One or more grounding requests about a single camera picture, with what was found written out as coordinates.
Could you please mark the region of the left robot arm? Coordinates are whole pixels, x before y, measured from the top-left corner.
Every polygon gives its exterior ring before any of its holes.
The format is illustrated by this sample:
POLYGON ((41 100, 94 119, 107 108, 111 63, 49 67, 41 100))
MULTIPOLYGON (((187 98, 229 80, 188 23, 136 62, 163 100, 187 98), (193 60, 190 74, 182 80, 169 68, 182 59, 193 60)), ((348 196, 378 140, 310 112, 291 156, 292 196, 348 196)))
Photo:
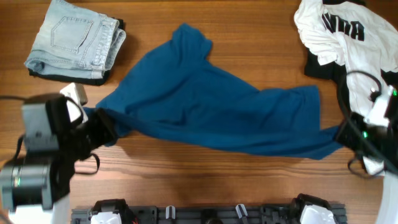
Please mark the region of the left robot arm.
POLYGON ((17 141, 17 154, 1 168, 1 205, 5 223, 66 223, 70 206, 70 180, 75 162, 93 156, 93 150, 116 140, 113 120, 95 109, 85 121, 72 121, 68 103, 60 93, 22 99, 25 132, 17 141), (21 148, 26 154, 20 156, 21 148))

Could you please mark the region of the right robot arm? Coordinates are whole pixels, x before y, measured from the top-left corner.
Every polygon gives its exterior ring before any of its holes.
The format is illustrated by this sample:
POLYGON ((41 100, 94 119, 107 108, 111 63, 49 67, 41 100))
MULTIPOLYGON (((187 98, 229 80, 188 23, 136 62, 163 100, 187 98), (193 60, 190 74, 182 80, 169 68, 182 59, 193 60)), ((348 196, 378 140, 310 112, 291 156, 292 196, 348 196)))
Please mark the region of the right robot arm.
MULTIPOLYGON (((345 126, 358 136, 356 156, 380 163, 380 168, 368 171, 367 179, 383 176, 382 202, 376 224, 397 224, 397 138, 393 136, 393 118, 397 115, 397 90, 389 86, 379 90, 371 111, 364 119, 346 117, 345 126)), ((300 194, 292 201, 289 217, 300 224, 343 223, 345 210, 326 200, 300 194)))

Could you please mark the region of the dark blue t-shirt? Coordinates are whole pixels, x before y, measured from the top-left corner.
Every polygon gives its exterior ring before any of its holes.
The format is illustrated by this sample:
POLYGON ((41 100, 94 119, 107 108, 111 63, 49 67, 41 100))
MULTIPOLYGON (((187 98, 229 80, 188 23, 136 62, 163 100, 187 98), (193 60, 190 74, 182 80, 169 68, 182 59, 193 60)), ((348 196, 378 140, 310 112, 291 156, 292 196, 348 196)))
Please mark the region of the dark blue t-shirt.
POLYGON ((180 25, 146 53, 96 107, 119 138, 153 138, 260 156, 323 159, 340 148, 320 124, 316 86, 260 90, 212 65, 198 29, 180 25))

